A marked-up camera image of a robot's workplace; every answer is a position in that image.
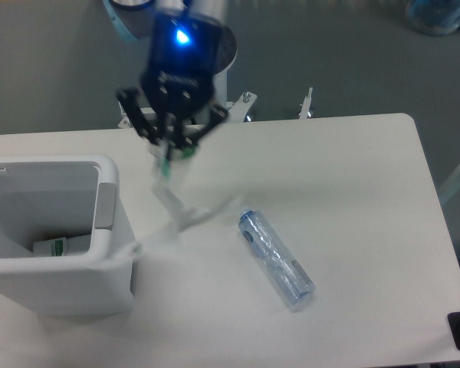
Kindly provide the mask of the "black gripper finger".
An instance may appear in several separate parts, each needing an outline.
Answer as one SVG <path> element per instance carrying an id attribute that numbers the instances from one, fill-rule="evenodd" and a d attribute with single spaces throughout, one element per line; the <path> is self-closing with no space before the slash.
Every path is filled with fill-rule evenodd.
<path id="1" fill-rule="evenodd" d="M 168 112 L 155 109 L 156 122 L 151 123 L 144 115 L 138 102 L 139 90 L 136 88 L 120 88 L 116 91 L 116 99 L 126 113 L 137 135 L 151 144 L 167 144 L 169 142 Z"/>
<path id="2" fill-rule="evenodd" d="M 195 154 L 200 142 L 229 118 L 229 110 L 219 103 L 210 103 L 207 121 L 192 124 L 194 114 L 187 118 L 176 117 L 169 131 L 168 157 L 189 158 Z"/>

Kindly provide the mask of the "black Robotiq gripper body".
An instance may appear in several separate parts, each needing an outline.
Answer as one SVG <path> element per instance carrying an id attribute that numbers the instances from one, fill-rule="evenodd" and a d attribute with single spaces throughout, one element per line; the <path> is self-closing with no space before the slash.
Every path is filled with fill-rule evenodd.
<path id="1" fill-rule="evenodd" d="M 222 39 L 214 18 L 159 13 L 140 86 L 159 114 L 190 117 L 214 96 L 213 75 Z"/>

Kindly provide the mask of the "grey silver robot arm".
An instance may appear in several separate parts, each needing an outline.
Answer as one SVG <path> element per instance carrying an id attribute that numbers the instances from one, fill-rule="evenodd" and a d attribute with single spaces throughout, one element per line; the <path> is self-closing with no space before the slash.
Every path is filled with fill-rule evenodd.
<path id="1" fill-rule="evenodd" d="M 117 32 L 148 38 L 139 82 L 116 92 L 138 136 L 168 161 L 192 156 L 203 137 L 228 118 L 216 98 L 225 68 L 226 1 L 105 1 Z"/>

